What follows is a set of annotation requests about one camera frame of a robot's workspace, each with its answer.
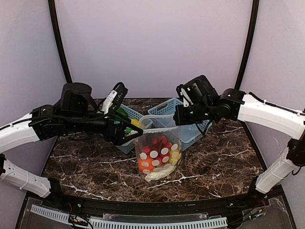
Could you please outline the red toy strawberry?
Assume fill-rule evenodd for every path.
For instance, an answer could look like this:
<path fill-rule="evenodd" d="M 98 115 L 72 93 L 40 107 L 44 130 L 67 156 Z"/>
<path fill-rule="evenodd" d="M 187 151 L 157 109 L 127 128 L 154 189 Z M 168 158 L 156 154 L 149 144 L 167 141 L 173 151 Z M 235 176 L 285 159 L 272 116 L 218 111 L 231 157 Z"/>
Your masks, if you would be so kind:
<path fill-rule="evenodd" d="M 170 157 L 172 143 L 165 136 L 155 138 L 150 141 L 150 145 L 144 146 L 141 153 L 145 153 L 153 160 L 159 160 L 161 163 L 167 163 Z"/>

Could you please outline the clear dotted zip top bag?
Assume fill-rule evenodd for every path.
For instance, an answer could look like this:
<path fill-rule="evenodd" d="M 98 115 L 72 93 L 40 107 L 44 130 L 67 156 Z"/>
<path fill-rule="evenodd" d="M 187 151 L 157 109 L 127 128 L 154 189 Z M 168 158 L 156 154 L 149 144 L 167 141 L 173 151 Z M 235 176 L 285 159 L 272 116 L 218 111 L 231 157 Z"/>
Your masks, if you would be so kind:
<path fill-rule="evenodd" d="M 143 134 L 134 140 L 140 175 L 148 183 L 169 176 L 182 158 L 180 128 L 173 114 L 145 115 L 139 120 Z"/>

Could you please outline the orange toy fruit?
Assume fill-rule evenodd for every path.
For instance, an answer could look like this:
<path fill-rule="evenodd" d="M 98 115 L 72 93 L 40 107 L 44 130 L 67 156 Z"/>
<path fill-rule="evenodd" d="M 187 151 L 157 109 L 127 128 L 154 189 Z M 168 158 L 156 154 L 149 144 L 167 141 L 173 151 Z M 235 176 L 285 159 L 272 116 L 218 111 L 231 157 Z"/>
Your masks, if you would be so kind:
<path fill-rule="evenodd" d="M 140 153 L 140 157 L 138 158 L 138 167 L 141 173 L 149 174 L 153 172 L 155 166 L 152 164 L 153 159 L 145 153 Z"/>

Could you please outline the white toy radish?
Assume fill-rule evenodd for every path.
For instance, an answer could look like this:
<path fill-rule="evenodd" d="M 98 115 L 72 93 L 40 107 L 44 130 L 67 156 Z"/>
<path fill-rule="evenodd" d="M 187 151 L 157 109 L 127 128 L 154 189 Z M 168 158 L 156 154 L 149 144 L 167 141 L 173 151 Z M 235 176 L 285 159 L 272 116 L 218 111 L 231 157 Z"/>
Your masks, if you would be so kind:
<path fill-rule="evenodd" d="M 153 172 L 145 176 L 145 181 L 151 182 L 163 179 L 170 175 L 175 169 L 176 166 L 172 164 L 166 164 L 162 167 L 157 167 L 153 170 Z"/>

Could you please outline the yellow toy lemon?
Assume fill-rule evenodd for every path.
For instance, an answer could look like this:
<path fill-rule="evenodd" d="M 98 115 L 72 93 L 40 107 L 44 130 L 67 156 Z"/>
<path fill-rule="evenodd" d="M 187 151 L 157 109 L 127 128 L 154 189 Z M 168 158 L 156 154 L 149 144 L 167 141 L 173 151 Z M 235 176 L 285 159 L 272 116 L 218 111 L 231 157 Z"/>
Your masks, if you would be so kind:
<path fill-rule="evenodd" d="M 176 165 L 181 158 L 181 153 L 179 150 L 171 150 L 169 163 L 172 165 Z"/>

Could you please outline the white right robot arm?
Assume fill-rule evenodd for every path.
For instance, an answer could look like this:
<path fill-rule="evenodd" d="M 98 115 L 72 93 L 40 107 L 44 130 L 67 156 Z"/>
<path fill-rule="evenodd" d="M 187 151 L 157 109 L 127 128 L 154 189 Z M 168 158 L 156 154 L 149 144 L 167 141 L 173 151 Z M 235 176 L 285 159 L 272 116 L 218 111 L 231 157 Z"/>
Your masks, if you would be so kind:
<path fill-rule="evenodd" d="M 176 125 L 199 124 L 221 119 L 250 122 L 290 136 L 286 149 L 270 168 L 255 180 L 257 192 L 266 194 L 298 167 L 305 165 L 305 114 L 262 100 L 254 93 L 226 89 L 217 93 L 206 76 L 200 75 L 177 86 L 183 105 L 175 108 Z"/>

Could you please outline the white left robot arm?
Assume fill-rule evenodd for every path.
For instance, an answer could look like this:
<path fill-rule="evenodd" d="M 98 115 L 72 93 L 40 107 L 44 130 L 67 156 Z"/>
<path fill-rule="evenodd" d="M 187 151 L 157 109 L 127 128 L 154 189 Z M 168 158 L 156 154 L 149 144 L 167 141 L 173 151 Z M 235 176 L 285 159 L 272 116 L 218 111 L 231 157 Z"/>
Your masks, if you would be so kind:
<path fill-rule="evenodd" d="M 33 109 L 0 128 L 0 179 L 21 190 L 46 198 L 61 193 L 58 180 L 40 177 L 9 161 L 4 152 L 18 146 L 74 133 L 100 134 L 116 146 L 143 134 L 143 130 L 118 113 L 128 90 L 119 82 L 102 103 L 95 103 L 85 83 L 66 83 L 54 105 Z"/>

